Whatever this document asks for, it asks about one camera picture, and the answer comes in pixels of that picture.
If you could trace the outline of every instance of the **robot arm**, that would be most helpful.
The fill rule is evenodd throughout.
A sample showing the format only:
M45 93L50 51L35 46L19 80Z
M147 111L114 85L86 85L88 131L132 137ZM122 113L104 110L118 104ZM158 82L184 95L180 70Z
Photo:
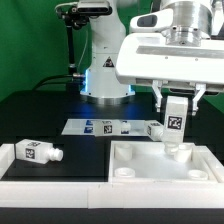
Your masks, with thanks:
M69 34L68 46L71 46L69 47L69 74L74 77L75 73L75 79L78 79L78 84L81 83L78 87L79 89L82 87L80 94L84 100L114 105L127 102L134 95L129 85L121 85L118 82L114 65L126 36L126 29L119 19L117 8L136 3L137 0L81 0L60 4L56 7L56 13L60 19L64 20ZM76 66L72 31L73 28L81 29L88 22L92 33L92 60L90 67L85 70L85 75L82 75L79 81L79 74L76 75L78 69L74 69Z
M211 40L224 21L222 2L162 0L161 11L132 19L116 73L121 83L194 91L193 112L206 91L223 92L224 42Z

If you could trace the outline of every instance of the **white container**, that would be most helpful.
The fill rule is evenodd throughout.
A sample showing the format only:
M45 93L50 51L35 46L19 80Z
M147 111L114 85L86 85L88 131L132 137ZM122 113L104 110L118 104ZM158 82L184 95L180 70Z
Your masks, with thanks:
M175 155L175 153L178 151L178 143L174 142L164 142L165 148L164 151L167 155Z
M187 163L191 161L192 144L180 144L178 150L174 154L174 159L180 163Z
M131 168L121 167L114 171L115 177L130 178L135 177L135 171Z
M130 144L115 145L114 156L117 160L128 161L132 159L132 146Z
M52 143L24 139L16 144L16 158L45 164L49 160L61 161L63 151L53 148Z
M202 170L189 170L188 177L191 180L208 180L208 174Z
M0 147L0 179L6 173L12 162L15 160L13 144L3 144Z

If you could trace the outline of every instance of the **camera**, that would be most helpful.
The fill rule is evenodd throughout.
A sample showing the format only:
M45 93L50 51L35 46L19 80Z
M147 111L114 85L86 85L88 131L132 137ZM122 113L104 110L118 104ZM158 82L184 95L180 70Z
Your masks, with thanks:
M77 12L85 15L110 15L112 8L108 1L79 1Z

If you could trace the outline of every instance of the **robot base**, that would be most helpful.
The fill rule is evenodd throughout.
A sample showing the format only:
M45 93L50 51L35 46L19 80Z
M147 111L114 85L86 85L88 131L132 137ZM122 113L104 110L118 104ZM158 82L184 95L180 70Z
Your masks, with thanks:
M90 95L84 95L81 92L81 99L90 103L100 104L100 105L119 105L123 103L129 103L134 99L135 92L128 93L125 97L117 97L117 98L100 98L93 97Z

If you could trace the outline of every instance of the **small white bottle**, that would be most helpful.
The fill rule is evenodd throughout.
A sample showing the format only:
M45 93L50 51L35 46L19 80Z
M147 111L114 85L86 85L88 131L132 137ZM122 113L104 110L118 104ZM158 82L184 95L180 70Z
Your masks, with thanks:
M62 158L63 151L53 148L52 143L24 139L16 144L16 159L45 164Z
M153 141L162 141L163 125L156 120L149 120L144 122L144 132Z
M128 135L131 124L120 120L96 120L93 129L95 136Z

